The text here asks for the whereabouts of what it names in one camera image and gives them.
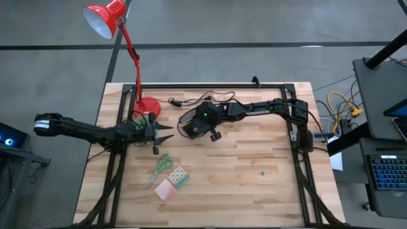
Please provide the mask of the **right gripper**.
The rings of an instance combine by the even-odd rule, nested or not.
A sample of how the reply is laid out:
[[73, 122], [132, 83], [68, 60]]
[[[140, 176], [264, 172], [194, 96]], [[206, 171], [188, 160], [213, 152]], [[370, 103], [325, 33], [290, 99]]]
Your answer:
[[196, 108], [186, 112], [186, 136], [190, 139], [196, 139], [210, 132], [212, 142], [222, 138], [221, 133], [216, 130], [216, 126], [220, 124], [219, 115], [221, 112], [222, 110], [219, 104], [213, 104], [212, 102], [203, 102]]

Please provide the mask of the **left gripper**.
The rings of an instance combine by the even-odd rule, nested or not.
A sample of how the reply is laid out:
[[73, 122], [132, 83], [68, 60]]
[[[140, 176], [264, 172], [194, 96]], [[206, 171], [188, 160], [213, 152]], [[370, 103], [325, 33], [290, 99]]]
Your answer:
[[167, 130], [167, 129], [172, 129], [172, 127], [158, 123], [156, 121], [156, 117], [155, 117], [154, 113], [148, 113], [148, 122], [149, 122], [149, 124], [145, 130], [146, 139], [149, 142], [151, 142], [151, 144], [153, 146], [153, 154], [158, 155], [159, 154], [158, 145], [161, 145], [161, 143], [163, 143], [167, 139], [174, 137], [174, 134], [166, 135], [163, 137], [158, 137], [157, 130]]

